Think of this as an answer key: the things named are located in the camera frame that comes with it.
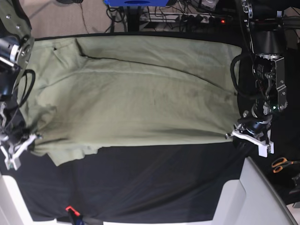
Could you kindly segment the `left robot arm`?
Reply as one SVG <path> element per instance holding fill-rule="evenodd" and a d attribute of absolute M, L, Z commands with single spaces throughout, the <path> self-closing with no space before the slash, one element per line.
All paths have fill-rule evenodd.
<path fill-rule="evenodd" d="M 285 14 L 283 9 L 275 9 L 263 0 L 237 0 L 235 3 L 247 52 L 232 60 L 230 73 L 238 95 L 252 100 L 254 104 L 243 113 L 226 137 L 255 144 L 259 156 L 266 158 L 274 153 L 272 120 L 288 106 L 284 58 Z M 236 63 L 247 57 L 252 62 L 256 94 L 247 94 L 239 88 L 235 75 Z"/>

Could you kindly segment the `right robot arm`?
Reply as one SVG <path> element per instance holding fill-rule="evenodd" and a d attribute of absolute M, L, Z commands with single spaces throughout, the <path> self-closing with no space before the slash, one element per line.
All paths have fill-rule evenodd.
<path fill-rule="evenodd" d="M 0 2 L 0 150 L 7 169 L 18 170 L 20 156 L 40 138 L 17 120 L 36 74 L 27 69 L 34 37 L 30 21 L 17 0 Z"/>

